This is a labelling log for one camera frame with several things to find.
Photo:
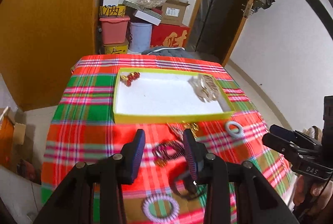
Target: white spiral hair tie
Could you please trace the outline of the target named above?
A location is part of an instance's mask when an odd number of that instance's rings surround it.
[[[238,131],[235,132],[233,130],[230,129],[230,126],[233,125],[235,126]],[[244,136],[244,130],[243,130],[243,127],[238,123],[238,122],[235,122],[235,121],[227,121],[225,124],[224,124],[224,128],[225,130],[227,131],[227,133],[232,136],[233,138],[241,138]]]
[[[172,205],[170,215],[168,215],[165,218],[159,218],[159,217],[153,216],[152,213],[149,211],[149,205],[151,205],[159,200],[168,201]],[[157,195],[148,197],[144,201],[142,209],[143,209],[145,216],[147,218],[149,218],[149,220],[151,220],[152,222],[155,222],[155,223],[170,222],[171,220],[174,220],[179,214],[178,202],[174,198],[172,198],[166,194],[157,194]]]

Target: pink plastic container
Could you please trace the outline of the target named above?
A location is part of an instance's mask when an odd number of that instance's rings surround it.
[[[125,42],[129,16],[111,16],[99,20],[102,22],[103,44],[121,44]]]

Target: blue bucket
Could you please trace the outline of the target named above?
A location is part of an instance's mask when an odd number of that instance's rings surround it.
[[[150,48],[153,25],[150,23],[129,23],[129,50],[143,52]]]

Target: screw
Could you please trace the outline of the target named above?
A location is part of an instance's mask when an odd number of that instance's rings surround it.
[[[86,165],[85,162],[77,162],[75,166],[76,166],[78,169],[81,169],[81,168],[83,168],[85,165]]]
[[[253,164],[250,161],[245,161],[243,163],[243,166],[246,167],[246,168],[248,168],[248,169],[250,169],[250,168],[253,167]]]
[[[114,154],[114,155],[112,156],[112,158],[113,158],[114,160],[120,160],[120,159],[123,158],[123,155],[122,155],[122,154]]]
[[[208,153],[208,154],[206,154],[206,158],[208,159],[208,160],[214,160],[215,159],[215,154],[212,154],[212,153]]]

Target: orange object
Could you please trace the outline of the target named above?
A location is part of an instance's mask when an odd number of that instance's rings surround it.
[[[0,165],[9,169],[12,151],[14,125],[4,116],[0,126]]]
[[[99,19],[102,22],[103,44],[121,44],[125,42],[129,16],[106,17]]]

